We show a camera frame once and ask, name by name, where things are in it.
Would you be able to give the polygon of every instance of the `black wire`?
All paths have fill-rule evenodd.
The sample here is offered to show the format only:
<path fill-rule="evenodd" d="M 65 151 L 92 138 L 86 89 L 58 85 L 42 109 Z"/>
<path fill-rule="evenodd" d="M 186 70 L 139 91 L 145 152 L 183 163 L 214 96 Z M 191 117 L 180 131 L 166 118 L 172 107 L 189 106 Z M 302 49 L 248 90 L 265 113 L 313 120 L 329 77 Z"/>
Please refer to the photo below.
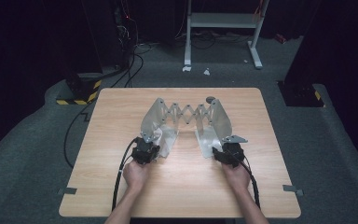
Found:
<path fill-rule="evenodd" d="M 66 163 L 67 163 L 71 168 L 74 168 L 74 165 L 73 165 L 71 162 L 69 162 L 69 160 L 68 160 L 68 155 L 67 155 L 67 153 L 66 153 L 66 142 L 67 142 L 67 140 L 68 140 L 69 131 L 71 130 L 72 125 L 74 125 L 75 120 L 76 120 L 80 115 L 85 115 L 86 113 L 84 113 L 84 111 L 85 111 L 90 105 L 92 105 L 94 102 L 96 102 L 96 99 L 97 99 L 97 98 L 95 98 L 91 103 L 87 104 L 79 113 L 77 113 L 77 115 L 76 115 L 75 118 L 72 120 L 71 124 L 69 125 L 68 129 L 66 130 L 66 134 L 65 134 L 65 137 L 64 137 L 64 139 L 63 139 L 63 156 L 65 157 Z"/>
<path fill-rule="evenodd" d="M 126 151 L 124 152 L 123 155 L 123 159 L 121 160 L 121 164 L 118 167 L 118 172 L 117 172 L 117 178 L 116 178 L 116 184 L 115 184 L 115 190 L 113 191 L 113 203 L 112 203 L 112 211 L 113 209 L 116 208 L 116 202 L 117 202 L 117 192 L 118 192 L 118 186 L 120 185 L 120 178 L 121 178 L 121 173 L 123 172 L 123 168 L 124 168 L 124 164 L 126 163 L 127 159 L 130 157 L 128 157 L 127 159 L 127 153 L 129 152 L 130 147 L 132 146 L 132 144 L 138 139 L 138 137 L 132 139 L 132 141 L 129 143 L 129 145 L 127 146 Z"/>
<path fill-rule="evenodd" d="M 243 168 L 245 168 L 245 170 L 248 172 L 249 176 L 251 177 L 251 181 L 252 181 L 252 186 L 254 189 L 254 194 L 255 194 L 255 204 L 258 206 L 258 208 L 260 208 L 260 199 L 259 199 L 259 193 L 258 193 L 258 187 L 257 187 L 257 182 L 255 181 L 255 177 L 252 175 L 252 170 L 251 170 L 251 166 L 249 164 L 248 159 L 245 157 L 245 159 L 248 161 L 249 167 L 247 167 L 245 165 L 245 163 L 243 163 L 243 161 L 238 160 L 231 152 L 230 150 L 228 150 L 228 153 L 237 161 L 240 163 L 241 166 L 243 166 Z"/>
<path fill-rule="evenodd" d="M 107 78 L 107 77 L 117 76 L 117 75 L 119 75 L 120 73 L 124 72 L 124 70 L 125 70 L 126 68 L 127 68 L 126 66 L 123 66 L 123 67 L 121 67 L 118 71 L 105 74 L 105 75 L 103 75 L 103 76 L 101 76 L 101 77 L 91 77 L 91 78 L 82 78 L 82 79 L 87 80 L 87 81 L 89 81 L 89 82 L 91 82 L 91 81 L 99 81 L 99 80 L 105 79 L 105 78 Z"/>
<path fill-rule="evenodd" d="M 127 87 L 128 83 L 131 82 L 131 80 L 139 73 L 139 71 L 142 69 L 142 67 L 144 66 L 144 59 L 137 54 L 134 54 L 134 56 L 137 56 L 139 59 L 141 59 L 142 63 L 141 66 L 138 68 L 138 70 L 136 70 L 136 72 L 129 78 L 129 80 L 127 81 L 127 83 L 124 85 L 124 87 Z"/>

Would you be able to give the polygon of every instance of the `dark background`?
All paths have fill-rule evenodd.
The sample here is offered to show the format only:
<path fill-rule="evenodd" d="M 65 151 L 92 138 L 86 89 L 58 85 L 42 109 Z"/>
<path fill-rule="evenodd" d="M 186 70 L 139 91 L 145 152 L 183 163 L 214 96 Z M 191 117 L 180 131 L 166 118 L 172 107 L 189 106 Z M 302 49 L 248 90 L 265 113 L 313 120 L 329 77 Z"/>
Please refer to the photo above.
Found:
<path fill-rule="evenodd" d="M 183 10 L 178 9 L 184 7 L 183 4 L 175 0 L 134 2 L 130 2 L 131 8 L 135 12 L 144 13 L 136 15 L 144 16 L 152 22 L 165 22 L 157 29 L 165 36 L 159 35 L 155 30 L 152 32 L 155 36 L 148 34 L 148 20 L 139 21 L 140 32 L 152 38 L 160 37 L 167 42 L 172 41 L 183 18 Z M 64 23 L 67 24 L 66 27 L 72 27 L 66 31 L 68 34 L 76 34 L 78 44 L 85 48 L 83 52 L 94 52 L 95 39 L 92 39 L 92 29 L 87 23 L 87 9 L 79 0 L 68 3 L 72 4 L 71 10 L 58 10 L 53 15 L 55 24 L 58 29 L 59 25 Z M 203 1 L 194 1 L 193 4 L 195 11 L 215 11 L 217 8 L 221 11 L 255 10 L 255 6 L 233 0 L 208 0 L 205 5 Z M 59 1 L 24 0 L 0 3 L 0 140 L 20 120 L 44 104 L 44 94 L 50 86 L 64 79 L 54 61 L 55 55 L 49 48 L 47 26 L 43 23 L 46 6 L 62 9 Z M 307 79 L 309 82 L 325 85 L 336 111 L 358 149 L 358 1 L 322 1 L 310 27 L 317 6 L 319 1 L 312 0 L 270 1 L 261 36 L 272 38 L 279 33 L 290 39 L 305 35 L 300 50 L 305 51 L 303 55 L 306 57 L 301 59 L 303 70 L 298 72 L 298 80 Z M 159 8 L 163 9 L 165 14 L 158 13 Z M 76 17 L 68 17 L 67 13 L 70 12 L 75 13 Z M 167 15 L 167 20 L 156 20 L 161 13 Z M 165 30 L 167 25 L 174 29 Z M 69 45 L 64 44 L 62 39 L 58 38 L 58 41 L 62 43 L 65 62 L 75 72 L 103 70 L 101 61 L 96 60 L 98 53 L 94 52 L 93 56 L 86 59 L 71 61 L 74 55 L 81 53 L 77 52 L 76 48 L 68 48 Z"/>

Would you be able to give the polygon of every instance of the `wooden table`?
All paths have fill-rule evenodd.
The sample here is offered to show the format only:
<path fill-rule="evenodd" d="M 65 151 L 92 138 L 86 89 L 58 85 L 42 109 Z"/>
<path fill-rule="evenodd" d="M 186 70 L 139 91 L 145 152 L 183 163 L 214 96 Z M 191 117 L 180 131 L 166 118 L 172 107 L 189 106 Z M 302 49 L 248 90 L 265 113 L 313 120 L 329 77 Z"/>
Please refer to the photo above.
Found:
<path fill-rule="evenodd" d="M 104 89 L 89 122 L 83 144 L 68 183 L 76 194 L 64 194 L 60 214 L 64 217 L 108 217 L 118 166 L 129 142 L 140 136 L 142 120 L 160 97 L 181 108 L 219 99 L 251 163 L 266 217 L 299 217 L 293 192 L 269 114 L 260 90 L 254 88 Z M 150 179 L 136 203 L 133 217 L 241 217 L 221 165 L 204 159 L 195 135 L 196 121 L 180 121 L 179 134 L 170 155 L 152 164 Z M 127 185 L 121 179 L 117 201 Z"/>

